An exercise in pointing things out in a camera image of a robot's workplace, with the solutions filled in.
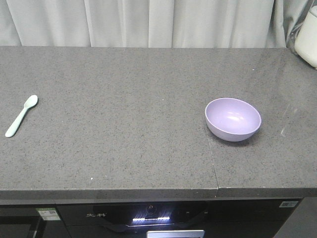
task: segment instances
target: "spoon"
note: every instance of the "spoon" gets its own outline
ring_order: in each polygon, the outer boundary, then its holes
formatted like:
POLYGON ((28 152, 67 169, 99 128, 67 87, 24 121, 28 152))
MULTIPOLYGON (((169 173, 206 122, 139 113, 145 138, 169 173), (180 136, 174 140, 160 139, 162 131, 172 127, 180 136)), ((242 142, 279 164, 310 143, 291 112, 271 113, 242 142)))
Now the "spoon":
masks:
POLYGON ((14 122, 12 123, 12 125, 9 127, 9 129, 6 131, 5 136, 6 137, 12 137, 14 136, 14 134, 16 133, 16 131, 18 130, 22 119, 24 118, 24 115, 26 114, 26 112, 28 111, 28 109, 30 109, 31 107, 34 107, 38 102, 38 96, 36 95, 32 95, 31 97, 28 98, 28 100, 26 100, 26 102, 24 103, 24 108, 23 110, 20 112, 20 114, 17 116, 17 118, 14 120, 14 122))

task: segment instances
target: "barcode label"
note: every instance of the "barcode label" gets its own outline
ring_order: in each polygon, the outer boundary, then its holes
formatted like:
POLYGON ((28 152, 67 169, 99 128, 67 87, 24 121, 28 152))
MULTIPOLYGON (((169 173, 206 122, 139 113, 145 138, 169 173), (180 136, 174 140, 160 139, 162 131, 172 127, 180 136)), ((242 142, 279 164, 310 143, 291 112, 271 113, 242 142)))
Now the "barcode label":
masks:
POLYGON ((44 221, 59 221, 59 215, 55 208, 37 208, 36 209, 44 221))
POLYGON ((279 205, 279 207, 295 207, 298 201, 284 201, 279 205))

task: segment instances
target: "white curtain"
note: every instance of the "white curtain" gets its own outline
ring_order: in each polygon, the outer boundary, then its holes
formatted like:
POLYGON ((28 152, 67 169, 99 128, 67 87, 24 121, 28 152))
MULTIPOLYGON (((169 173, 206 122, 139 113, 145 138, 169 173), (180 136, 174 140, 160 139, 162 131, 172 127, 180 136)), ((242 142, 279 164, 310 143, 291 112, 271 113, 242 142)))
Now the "white curtain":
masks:
POLYGON ((310 0, 0 0, 0 45, 285 47, 310 0))

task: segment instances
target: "appliance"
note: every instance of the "appliance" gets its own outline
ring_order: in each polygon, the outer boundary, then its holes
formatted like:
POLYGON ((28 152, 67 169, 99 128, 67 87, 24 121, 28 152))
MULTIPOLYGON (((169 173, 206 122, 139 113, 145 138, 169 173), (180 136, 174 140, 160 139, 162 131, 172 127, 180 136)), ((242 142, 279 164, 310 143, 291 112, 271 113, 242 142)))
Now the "appliance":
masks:
POLYGON ((271 238, 300 201, 254 199, 0 206, 0 237, 271 238), (15 228, 20 229, 20 235, 13 233, 15 228))
POLYGON ((295 39, 295 51, 317 69, 317 0, 313 2, 295 39))

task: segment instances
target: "bowl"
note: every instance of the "bowl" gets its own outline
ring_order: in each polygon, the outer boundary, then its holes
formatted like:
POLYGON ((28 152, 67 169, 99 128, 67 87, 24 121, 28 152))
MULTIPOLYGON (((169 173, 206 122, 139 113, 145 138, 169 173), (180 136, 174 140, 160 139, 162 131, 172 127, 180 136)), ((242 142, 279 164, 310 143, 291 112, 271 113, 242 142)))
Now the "bowl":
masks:
POLYGON ((219 98, 208 103, 205 117, 210 131, 226 141, 248 139, 262 122, 253 106, 234 98, 219 98))

